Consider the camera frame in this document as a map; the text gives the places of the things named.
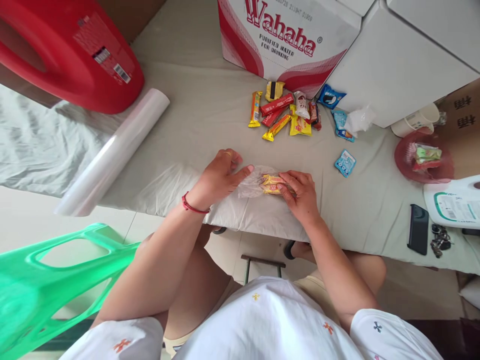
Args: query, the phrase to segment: woman's left hand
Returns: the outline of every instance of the woman's left hand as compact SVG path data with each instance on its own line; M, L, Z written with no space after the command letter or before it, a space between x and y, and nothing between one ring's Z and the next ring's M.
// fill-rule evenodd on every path
M242 157L235 150L220 150L187 194L188 203L195 209L206 211L230 195L254 170L253 165L248 165L233 173L242 162Z

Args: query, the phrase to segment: red bowl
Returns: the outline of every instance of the red bowl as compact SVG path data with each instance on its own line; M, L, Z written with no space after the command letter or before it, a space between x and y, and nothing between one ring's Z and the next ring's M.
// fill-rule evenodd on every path
M400 140L395 149L395 163L404 177L423 184L447 184L454 178L454 162L446 145L435 133L427 134L423 127ZM438 147L441 150L441 164L422 171L414 171L415 143Z

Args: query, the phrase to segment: woman's right hand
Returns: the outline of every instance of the woman's right hand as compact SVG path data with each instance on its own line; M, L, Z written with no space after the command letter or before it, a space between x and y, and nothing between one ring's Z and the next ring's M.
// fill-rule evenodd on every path
M279 175L296 193L296 197L294 197L286 186L277 185L290 211L303 227L321 222L312 175L293 170L281 172Z

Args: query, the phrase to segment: wahaha logo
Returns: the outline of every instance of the wahaha logo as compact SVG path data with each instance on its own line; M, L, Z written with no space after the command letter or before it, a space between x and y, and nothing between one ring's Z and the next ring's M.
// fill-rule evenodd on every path
M265 12L265 9L268 7L265 1L261 2L261 10L259 11L259 1L260 0L245 0L246 20L257 28L260 28L260 21L263 19L261 26L266 32L285 41L295 49L304 52L309 57L312 57L316 44L303 35L304 30L299 27L297 32L295 32L293 28L285 26L285 24L280 21L281 16L279 14L275 14L274 20L270 14Z

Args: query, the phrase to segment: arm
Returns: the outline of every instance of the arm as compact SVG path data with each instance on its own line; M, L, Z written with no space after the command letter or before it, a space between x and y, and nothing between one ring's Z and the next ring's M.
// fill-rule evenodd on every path
M187 202L197 210L206 211L227 197L253 170L249 165L232 174L241 162L242 157L232 149L220 150L187 194ZM165 329L167 312L175 299L204 217L185 210L179 203L117 280L92 327L109 320L164 314L161 325Z
M280 189L291 212L310 238L318 271L340 324L349 332L357 311L379 309L379 304L320 216L312 176L298 171L282 172L280 176L296 192L296 197L293 197L285 186Z

